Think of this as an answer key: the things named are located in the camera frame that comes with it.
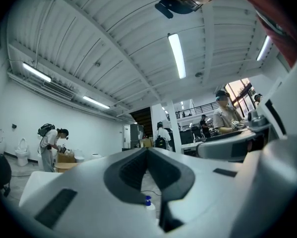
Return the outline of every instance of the black backpack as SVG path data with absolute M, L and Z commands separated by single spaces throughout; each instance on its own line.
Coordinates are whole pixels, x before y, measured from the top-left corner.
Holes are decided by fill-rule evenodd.
M 38 129 L 38 135 L 44 137 L 48 131 L 55 129 L 55 128 L 56 127 L 53 124 L 50 124 L 50 123 L 44 124 L 43 126 L 41 126 Z
M 4 155 L 0 154 L 0 189 L 4 189 L 4 196 L 10 193 L 11 168 Z
M 155 140 L 155 147 L 167 149 L 166 140 L 163 137 L 158 136 L 157 139 Z

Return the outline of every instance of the white bottle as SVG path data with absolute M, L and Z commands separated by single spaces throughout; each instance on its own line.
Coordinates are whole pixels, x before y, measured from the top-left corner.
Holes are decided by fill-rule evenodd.
M 156 221 L 156 207 L 155 205 L 150 201 L 151 196 L 146 196 L 146 210 L 148 214 L 152 217 L 153 221 Z

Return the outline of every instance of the fluorescent light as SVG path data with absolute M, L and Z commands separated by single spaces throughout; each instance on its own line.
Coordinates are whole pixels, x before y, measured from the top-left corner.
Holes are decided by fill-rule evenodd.
M 91 99 L 91 98 L 89 98 L 89 97 L 84 96 L 83 98 L 84 98 L 85 100 L 89 101 L 89 102 L 92 102 L 92 103 L 94 103 L 94 104 L 96 104 L 96 105 L 102 107 L 102 108 L 105 108 L 105 109 L 109 109 L 109 108 L 110 108 L 110 107 L 108 107 L 108 106 L 106 106 L 106 105 L 104 105 L 104 104 L 102 104 L 102 103 L 100 103 L 100 102 L 97 102 L 97 101 L 95 101 L 95 100 L 93 100 L 93 99 Z
M 183 61 L 183 55 L 182 55 L 179 36 L 178 34 L 169 35 L 168 40 L 174 52 L 177 69 L 179 73 L 179 78 L 184 78 L 186 77 L 186 70 L 184 68 L 184 61 Z
M 266 36 L 263 47 L 262 47 L 261 51 L 259 52 L 258 57 L 256 59 L 257 61 L 261 60 L 261 58 L 266 50 L 267 44 L 269 43 L 269 40 L 270 40 L 269 36 Z
M 47 81 L 47 82 L 51 82 L 51 78 L 50 78 L 50 77 L 48 77 L 47 75 L 45 75 L 45 74 L 41 73 L 40 71 L 36 70 L 34 67 L 32 67 L 32 66 L 30 66 L 30 65 L 28 65 L 28 64 L 26 64 L 26 63 L 24 63 L 24 62 L 23 62 L 23 67 L 24 67 L 26 70 L 30 71 L 31 73 L 33 73 L 33 74 L 35 74 L 35 75 L 41 77 L 41 78 L 44 79 L 45 81 Z

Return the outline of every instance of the railing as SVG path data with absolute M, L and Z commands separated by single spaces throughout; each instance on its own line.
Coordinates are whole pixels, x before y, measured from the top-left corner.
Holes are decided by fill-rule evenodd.
M 202 106 L 199 106 L 199 107 L 195 107 L 195 108 L 192 108 L 192 109 L 186 109 L 186 110 L 183 110 L 183 111 L 176 112 L 176 117 L 177 117 L 177 119 L 180 119 L 180 118 L 184 118 L 184 117 L 201 115 L 203 113 L 215 110 L 218 107 L 219 107 L 219 104 L 217 102 L 212 102 L 212 103 L 202 105 Z

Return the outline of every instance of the gray floor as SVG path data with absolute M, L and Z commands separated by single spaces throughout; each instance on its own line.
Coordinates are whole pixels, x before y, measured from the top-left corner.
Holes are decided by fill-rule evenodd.
M 6 156 L 6 158 L 12 170 L 12 178 L 10 181 L 10 194 L 7 197 L 7 199 L 10 202 L 12 202 L 13 205 L 18 207 L 20 197 L 23 193 L 23 190 L 25 188 L 25 185 L 31 173 L 34 171 L 39 171 L 39 168 L 38 168 L 38 164 L 31 163 L 31 162 L 28 162 L 28 164 L 24 167 L 20 167 L 17 164 L 16 158 L 13 158 L 10 156 Z M 148 172 L 144 175 L 144 178 L 142 181 L 142 191 L 143 190 L 150 190 L 150 191 L 145 191 L 143 193 L 145 195 L 149 195 L 152 197 L 151 202 L 155 205 L 156 217 L 159 218 L 161 197 L 158 195 L 161 195 L 161 192 Z

